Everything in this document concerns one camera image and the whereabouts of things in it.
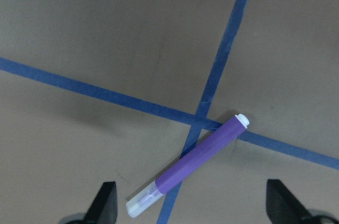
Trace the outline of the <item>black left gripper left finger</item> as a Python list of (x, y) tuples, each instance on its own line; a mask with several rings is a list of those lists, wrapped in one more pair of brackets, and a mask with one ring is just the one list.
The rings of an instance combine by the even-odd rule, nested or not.
[(85, 214), (64, 217), (59, 223), (116, 223), (117, 185), (115, 181), (104, 182)]

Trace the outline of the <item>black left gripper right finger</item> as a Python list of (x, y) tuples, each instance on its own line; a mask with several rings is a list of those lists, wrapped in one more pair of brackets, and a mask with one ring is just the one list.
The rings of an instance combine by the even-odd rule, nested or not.
[(278, 179), (266, 182), (266, 214), (272, 224), (338, 223), (334, 217), (311, 214)]

